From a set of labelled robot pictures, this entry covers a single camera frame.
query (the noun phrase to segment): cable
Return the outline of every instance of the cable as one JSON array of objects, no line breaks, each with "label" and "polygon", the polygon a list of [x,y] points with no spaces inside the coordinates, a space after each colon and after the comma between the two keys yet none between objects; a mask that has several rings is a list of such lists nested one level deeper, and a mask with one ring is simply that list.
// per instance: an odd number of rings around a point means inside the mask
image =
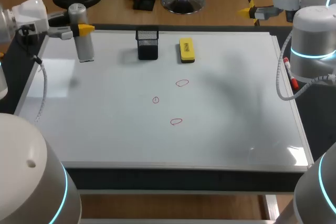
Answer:
[{"label": "cable", "polygon": [[43,79],[44,79],[44,84],[43,84],[43,97],[42,97],[42,102],[41,102],[41,107],[37,113],[37,116],[35,118],[35,123],[38,122],[38,120],[40,119],[43,109],[44,109],[44,105],[46,104],[46,98],[47,98],[47,89],[48,89],[48,77],[47,77],[47,71],[46,68],[44,67],[44,64],[41,62],[40,64],[42,73],[43,73]]},{"label": "cable", "polygon": [[289,40],[292,38],[292,33],[293,33],[293,30],[289,33],[287,39],[285,40],[285,43],[283,44],[282,48],[281,48],[281,52],[280,52],[280,57],[279,57],[279,61],[278,61],[278,68],[277,68],[277,80],[276,80],[276,87],[277,87],[277,93],[278,93],[278,96],[284,100],[284,101],[290,101],[290,100],[293,100],[297,97],[299,97],[300,95],[302,95],[310,86],[312,86],[314,83],[316,82],[319,82],[319,81],[322,81],[322,80],[332,80],[332,81],[335,81],[336,80],[336,76],[334,74],[329,74],[327,76],[318,76],[312,80],[310,80],[310,82],[306,83],[302,89],[300,89],[295,95],[292,95],[291,97],[284,97],[282,96],[281,94],[281,91],[280,91],[280,71],[281,71],[281,64],[282,64],[282,58],[284,56],[284,52],[285,52],[285,49],[287,47],[287,44],[289,42]]},{"label": "cable", "polygon": [[[26,40],[26,47],[24,47],[24,45],[22,45],[20,43],[20,41],[18,40],[18,32],[22,31],[22,34]],[[41,102],[41,106],[40,109],[37,113],[37,116],[35,117],[35,123],[38,122],[38,120],[40,119],[42,112],[43,112],[43,108],[45,106],[46,103],[46,98],[47,98],[47,88],[48,88],[48,77],[47,77],[47,71],[46,68],[42,62],[42,60],[40,58],[38,58],[36,55],[33,55],[31,52],[29,52],[29,44],[28,44],[28,35],[29,35],[29,30],[32,30],[31,28],[27,27],[27,26],[22,26],[21,28],[17,29],[15,31],[15,40],[16,42],[19,44],[19,46],[26,51],[27,56],[29,57],[29,59],[33,60],[34,62],[36,62],[37,64],[40,65],[41,70],[43,72],[43,79],[44,79],[44,84],[43,84],[43,97],[42,97],[42,102]]]}]

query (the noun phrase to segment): wooden floor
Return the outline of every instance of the wooden floor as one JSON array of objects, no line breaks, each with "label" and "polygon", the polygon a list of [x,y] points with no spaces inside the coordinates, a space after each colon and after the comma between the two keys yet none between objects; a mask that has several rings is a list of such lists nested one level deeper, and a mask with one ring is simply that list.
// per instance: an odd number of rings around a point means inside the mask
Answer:
[{"label": "wooden floor", "polygon": [[[25,0],[0,0],[4,8]],[[61,10],[52,0],[43,0],[48,12]],[[272,0],[254,0],[256,6],[272,5]],[[89,9],[91,23],[160,24],[206,26],[252,26],[253,21],[237,15],[248,7],[247,0],[206,0],[206,7],[193,15],[175,15],[155,3],[152,12],[132,9],[131,0],[102,0]],[[261,21],[260,24],[283,26],[285,15]],[[7,45],[0,50],[6,51]],[[291,196],[278,196],[280,210]],[[256,195],[83,195],[84,218],[187,218],[187,219],[262,219],[265,213]]]}]

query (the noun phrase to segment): white cable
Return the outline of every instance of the white cable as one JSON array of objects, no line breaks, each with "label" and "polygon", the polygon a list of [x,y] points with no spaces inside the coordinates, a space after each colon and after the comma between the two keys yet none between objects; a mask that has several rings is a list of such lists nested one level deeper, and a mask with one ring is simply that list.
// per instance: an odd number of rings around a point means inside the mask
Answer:
[{"label": "white cable", "polygon": [[43,112],[43,108],[44,108],[44,105],[46,103],[46,98],[47,98],[47,87],[48,87],[48,78],[47,78],[47,71],[44,67],[44,64],[43,62],[41,62],[40,64],[40,67],[41,67],[41,70],[42,70],[42,73],[43,73],[43,79],[44,79],[44,84],[43,84],[43,98],[42,98],[42,103],[41,103],[41,107],[40,107],[40,110],[38,111],[38,114],[35,118],[35,123],[38,122],[38,120],[40,119],[41,115],[42,115],[42,112]]},{"label": "white cable", "polygon": [[302,95],[311,85],[313,85],[315,82],[319,82],[319,81],[322,81],[322,80],[336,80],[336,75],[334,74],[329,74],[327,76],[319,76],[319,77],[316,77],[312,80],[310,80],[310,82],[306,83],[302,89],[300,89],[295,95],[292,95],[291,97],[283,97],[281,92],[280,92],[280,71],[281,71],[281,64],[282,64],[282,57],[284,56],[284,52],[285,52],[285,49],[287,47],[287,44],[289,42],[289,40],[292,38],[292,33],[293,33],[293,30],[289,33],[287,39],[285,40],[285,43],[283,44],[282,46],[282,49],[281,49],[281,52],[280,52],[280,57],[279,57],[279,61],[278,61],[278,69],[277,69],[277,80],[276,80],[276,87],[277,87],[277,93],[278,93],[278,96],[284,100],[284,101],[290,101],[290,100],[293,100],[297,97],[299,97],[300,95]]}]

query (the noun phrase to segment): whiteboard eraser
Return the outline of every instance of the whiteboard eraser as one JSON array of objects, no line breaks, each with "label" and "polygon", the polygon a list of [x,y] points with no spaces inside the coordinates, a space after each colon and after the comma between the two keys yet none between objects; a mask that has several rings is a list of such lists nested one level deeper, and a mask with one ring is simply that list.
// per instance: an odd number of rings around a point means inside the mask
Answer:
[{"label": "whiteboard eraser", "polygon": [[180,39],[180,52],[182,63],[195,62],[195,52],[193,40],[191,38]]}]

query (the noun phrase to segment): red ellipse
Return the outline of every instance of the red ellipse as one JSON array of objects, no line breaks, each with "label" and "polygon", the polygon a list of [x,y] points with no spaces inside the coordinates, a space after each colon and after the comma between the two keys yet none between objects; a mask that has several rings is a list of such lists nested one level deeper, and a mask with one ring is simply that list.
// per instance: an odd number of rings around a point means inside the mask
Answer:
[{"label": "red ellipse", "polygon": [[186,86],[188,83],[189,83],[188,80],[180,80],[180,81],[177,81],[175,84],[179,87],[183,87],[183,86]]},{"label": "red ellipse", "polygon": [[158,103],[159,101],[160,101],[160,99],[158,97],[153,98],[153,103]]},{"label": "red ellipse", "polygon": [[181,118],[174,118],[174,119],[170,120],[170,124],[172,126],[175,126],[176,124],[179,124],[179,123],[182,123],[182,119]]}]

